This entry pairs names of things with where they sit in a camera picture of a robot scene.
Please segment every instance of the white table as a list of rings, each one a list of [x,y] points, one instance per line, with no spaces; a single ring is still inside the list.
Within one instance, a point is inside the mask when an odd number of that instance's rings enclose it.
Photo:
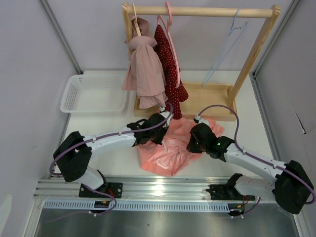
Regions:
[[[86,71],[85,74],[115,73],[119,77],[125,76],[125,71]],[[183,81],[203,81],[207,71],[181,71]],[[234,83],[239,75],[235,71],[219,71],[213,75],[211,82]],[[140,118],[133,115],[133,107],[136,92],[129,93],[124,111],[117,115],[71,115],[66,136],[73,131],[79,131],[81,135],[100,134],[120,129],[130,122]],[[236,97],[237,113],[240,118],[238,140],[247,148],[272,158],[268,139],[262,123],[257,101],[254,96],[251,81],[247,76],[239,94]],[[233,138],[236,122],[218,122],[225,128],[223,135]],[[102,154],[90,161],[93,168],[99,169],[104,175],[126,176],[155,176],[155,174],[142,170],[138,160],[136,148],[122,148]],[[229,177],[234,173],[254,174],[239,166],[227,164],[220,160],[203,155],[198,161],[179,171],[176,176],[186,177]]]

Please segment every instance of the red polka dot dress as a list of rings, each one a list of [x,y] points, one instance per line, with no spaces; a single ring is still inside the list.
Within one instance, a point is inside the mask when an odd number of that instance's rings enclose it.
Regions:
[[[157,25],[155,40],[158,43],[155,47],[155,52],[157,53],[161,61],[164,77],[166,80],[166,86],[164,88],[165,94],[168,97],[167,102],[170,102],[172,104],[173,119],[180,119],[182,118],[180,102],[187,100],[189,95],[181,81],[179,87],[176,88],[176,64],[172,56],[169,41],[164,34],[163,28],[160,25]],[[170,111],[170,106],[167,105],[166,110]]]

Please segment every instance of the wooden clothes rack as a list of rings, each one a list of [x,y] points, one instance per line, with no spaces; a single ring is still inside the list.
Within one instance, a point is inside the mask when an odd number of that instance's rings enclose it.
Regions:
[[[135,6],[135,9],[124,2],[122,4],[123,18],[126,27],[127,40],[133,38],[133,28],[130,16],[137,15],[168,15],[166,6]],[[212,16],[212,17],[234,17],[238,8],[214,8],[214,7],[171,7],[172,16]],[[184,87],[189,93],[187,101],[180,104],[182,115],[185,118],[193,119],[203,108],[212,104],[222,104],[229,106],[235,112],[235,98],[245,81],[249,71],[255,62],[263,44],[265,43],[273,25],[280,15],[281,7],[273,5],[271,9],[250,9],[242,8],[237,14],[237,17],[245,18],[265,18],[265,22],[257,36],[255,43],[243,65],[241,72],[235,82],[232,84],[208,83],[205,87],[201,87],[201,82],[183,82]],[[136,96],[134,115],[137,117],[148,117],[157,111],[156,107],[146,110],[139,108],[139,99]],[[212,108],[203,113],[204,118],[235,121],[236,117],[223,108]]]

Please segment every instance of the plastic basket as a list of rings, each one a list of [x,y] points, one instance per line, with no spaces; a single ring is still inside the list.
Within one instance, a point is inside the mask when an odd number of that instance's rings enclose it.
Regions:
[[[60,110],[65,113],[122,111],[127,91],[121,90],[124,78],[117,75],[75,75],[69,78]]]

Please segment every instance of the pink hanger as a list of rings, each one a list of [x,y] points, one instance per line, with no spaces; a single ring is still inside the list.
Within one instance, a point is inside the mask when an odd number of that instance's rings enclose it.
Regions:
[[[167,25],[166,25],[166,22],[164,21],[164,19],[161,16],[157,16],[157,24],[159,25],[159,20],[161,20],[162,23],[163,23],[163,26],[164,26],[164,28],[166,29],[166,32],[167,32],[167,36],[168,36],[169,43],[170,43],[170,46],[171,46],[173,59],[174,59],[174,62],[176,64],[176,73],[177,73],[176,88],[178,88],[179,85],[180,85],[180,70],[179,70],[179,64],[178,64],[178,58],[177,58],[176,50],[174,49],[174,44],[173,44],[172,37],[171,37],[171,34],[170,34],[170,26],[172,25],[172,13],[171,13],[171,8],[170,8],[170,5],[169,5],[169,2],[166,1],[165,4],[166,4],[166,7],[168,8],[168,13],[169,13],[169,19],[167,20]]]

